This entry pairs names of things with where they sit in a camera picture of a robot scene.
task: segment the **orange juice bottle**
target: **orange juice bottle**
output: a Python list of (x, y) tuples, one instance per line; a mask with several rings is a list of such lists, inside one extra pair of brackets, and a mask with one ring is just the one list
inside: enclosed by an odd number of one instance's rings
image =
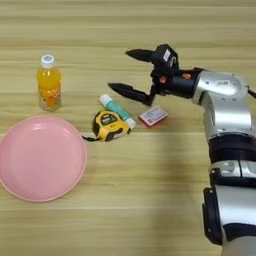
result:
[(61, 74), (54, 62), (52, 55), (44, 55), (37, 71), (39, 105), (48, 111), (61, 106)]

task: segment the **glue stick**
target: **glue stick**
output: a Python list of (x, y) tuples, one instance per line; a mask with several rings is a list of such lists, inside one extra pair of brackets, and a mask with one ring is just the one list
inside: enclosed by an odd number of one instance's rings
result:
[(122, 109), (108, 94), (104, 94), (99, 98), (100, 103), (107, 109), (119, 114), (123, 121), (125, 121), (131, 129), (135, 128), (136, 122), (130, 115)]

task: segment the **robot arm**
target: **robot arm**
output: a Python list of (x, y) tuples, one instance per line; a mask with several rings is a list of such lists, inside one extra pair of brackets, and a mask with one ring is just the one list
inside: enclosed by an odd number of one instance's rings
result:
[(256, 134), (246, 103), (249, 86), (234, 74), (179, 69), (178, 54), (168, 45), (127, 54), (154, 65), (150, 94), (116, 83), (109, 84), (113, 90), (149, 106), (156, 94), (173, 94), (204, 108), (211, 160), (205, 235), (222, 246), (223, 256), (256, 255)]

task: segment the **bottle label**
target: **bottle label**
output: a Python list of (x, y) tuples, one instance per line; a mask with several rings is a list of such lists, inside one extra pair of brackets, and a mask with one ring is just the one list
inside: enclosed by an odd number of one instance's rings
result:
[(60, 85), (53, 90), (40, 89), (39, 85), (39, 103), (42, 109), (54, 111), (61, 105)]

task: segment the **tape measure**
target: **tape measure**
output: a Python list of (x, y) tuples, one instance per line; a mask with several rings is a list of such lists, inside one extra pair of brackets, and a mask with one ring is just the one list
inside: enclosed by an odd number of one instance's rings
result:
[(84, 139), (108, 142), (131, 132), (129, 125), (117, 113), (107, 110), (102, 110), (95, 116), (92, 129), (96, 138), (83, 136)]

